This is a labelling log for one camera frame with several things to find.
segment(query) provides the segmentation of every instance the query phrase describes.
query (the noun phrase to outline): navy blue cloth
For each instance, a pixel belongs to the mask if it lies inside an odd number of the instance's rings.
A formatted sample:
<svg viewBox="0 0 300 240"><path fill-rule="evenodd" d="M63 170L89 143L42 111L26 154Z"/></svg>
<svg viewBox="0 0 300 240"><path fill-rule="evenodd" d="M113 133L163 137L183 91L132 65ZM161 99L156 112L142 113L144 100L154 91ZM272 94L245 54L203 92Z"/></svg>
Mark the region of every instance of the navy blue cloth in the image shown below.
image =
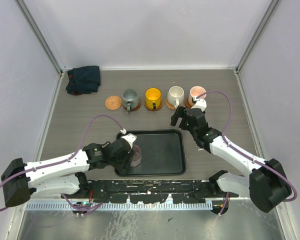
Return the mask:
<svg viewBox="0 0 300 240"><path fill-rule="evenodd" d="M68 94L81 95L98 92L101 84L98 66L83 66L68 71L69 83L66 86Z"/></svg>

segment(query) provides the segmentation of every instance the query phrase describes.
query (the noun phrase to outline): round brown coaster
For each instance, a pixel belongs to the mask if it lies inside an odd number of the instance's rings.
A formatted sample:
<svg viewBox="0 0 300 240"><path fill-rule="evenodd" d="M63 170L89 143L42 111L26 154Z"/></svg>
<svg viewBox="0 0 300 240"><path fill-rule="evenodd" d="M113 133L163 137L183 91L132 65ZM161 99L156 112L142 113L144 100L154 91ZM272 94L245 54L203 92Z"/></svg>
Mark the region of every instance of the round brown coaster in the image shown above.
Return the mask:
<svg viewBox="0 0 300 240"><path fill-rule="evenodd" d="M121 97L119 96L110 96L105 100L105 107L109 110L117 110L121 107Z"/></svg>
<svg viewBox="0 0 300 240"><path fill-rule="evenodd" d="M166 98L165 99L165 105L171 109L171 110L176 110L175 106L171 105L169 102L168 102L168 99Z"/></svg>
<svg viewBox="0 0 300 240"><path fill-rule="evenodd" d="M146 105L146 100L144 100L144 106L146 109L148 109L149 111L152 111L152 112L155 112L155 111L158 111L162 108L162 106L164 105L164 101L162 101L162 98L161 98L161 103L160 103L160 106L158 106L156 109L152 109L152 108L149 108L147 105Z"/></svg>
<svg viewBox="0 0 300 240"><path fill-rule="evenodd" d="M188 99L185 100L185 106L186 106L188 109L192 108L192 106L190 105Z"/></svg>
<svg viewBox="0 0 300 240"><path fill-rule="evenodd" d="M141 98L139 97L139 104L138 106L136 106L134 109L131 109L131 112L135 112L137 111L139 108L141 107Z"/></svg>

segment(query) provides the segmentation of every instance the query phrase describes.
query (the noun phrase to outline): mug handle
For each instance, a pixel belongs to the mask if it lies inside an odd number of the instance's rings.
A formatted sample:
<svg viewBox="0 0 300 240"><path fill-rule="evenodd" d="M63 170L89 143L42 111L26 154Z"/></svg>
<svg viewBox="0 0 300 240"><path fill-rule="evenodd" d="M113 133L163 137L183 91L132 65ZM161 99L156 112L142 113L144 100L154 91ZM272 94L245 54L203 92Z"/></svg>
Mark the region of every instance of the mug handle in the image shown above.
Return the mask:
<svg viewBox="0 0 300 240"><path fill-rule="evenodd" d="M178 106L179 106L179 99L176 99L176 100L175 100L174 108L177 109Z"/></svg>
<svg viewBox="0 0 300 240"><path fill-rule="evenodd" d="M129 102L126 106L126 110L128 111L128 113L131 112L131 102Z"/></svg>

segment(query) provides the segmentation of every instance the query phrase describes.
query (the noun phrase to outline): gray wooden tabletop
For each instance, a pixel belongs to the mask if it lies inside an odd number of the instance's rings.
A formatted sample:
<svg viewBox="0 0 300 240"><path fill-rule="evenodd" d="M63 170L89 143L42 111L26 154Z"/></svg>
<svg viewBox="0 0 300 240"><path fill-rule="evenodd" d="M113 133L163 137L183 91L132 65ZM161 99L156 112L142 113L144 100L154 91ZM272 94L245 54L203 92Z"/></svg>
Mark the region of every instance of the gray wooden tabletop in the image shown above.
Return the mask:
<svg viewBox="0 0 300 240"><path fill-rule="evenodd" d="M142 102L148 88L159 88L163 100L172 86L180 86L185 95L191 87L202 86L207 91L221 90L226 92L233 106L232 122L226 132L232 142L256 154L252 135L249 129L242 98L232 70L103 70L101 86L97 93L73 96L66 92L68 75L64 76L55 104L51 123L46 136L41 159L60 157L75 151L90 120L98 114L107 114L117 119L129 130L165 130L175 129L170 126L170 117L174 114L165 105L158 111L149 111L144 105L135 112L127 113L122 107L108 110L105 101L109 96L122 96L126 89L134 89ZM219 93L211 93L206 98L206 120L209 125L222 130L229 116L229 105ZM108 118L101 117L91 126L84 146L89 143L113 142L119 132L118 126ZM209 154L198 147L191 134L182 131L186 158L186 171L176 176L153 177L119 177L113 167L94 169L86 173L89 179L207 179L219 170L240 174L223 159Z"/></svg>

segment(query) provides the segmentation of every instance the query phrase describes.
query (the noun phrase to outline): tray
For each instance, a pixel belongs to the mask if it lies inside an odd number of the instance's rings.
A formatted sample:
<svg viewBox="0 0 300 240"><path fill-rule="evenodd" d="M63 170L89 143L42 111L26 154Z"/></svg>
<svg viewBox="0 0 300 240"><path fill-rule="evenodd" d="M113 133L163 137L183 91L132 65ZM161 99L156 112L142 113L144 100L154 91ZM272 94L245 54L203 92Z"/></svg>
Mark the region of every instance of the tray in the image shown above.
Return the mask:
<svg viewBox="0 0 300 240"><path fill-rule="evenodd" d="M142 161L130 167L120 177L181 175L186 171L185 151L182 134L175 129L128 131L136 135L135 144L141 148Z"/></svg>

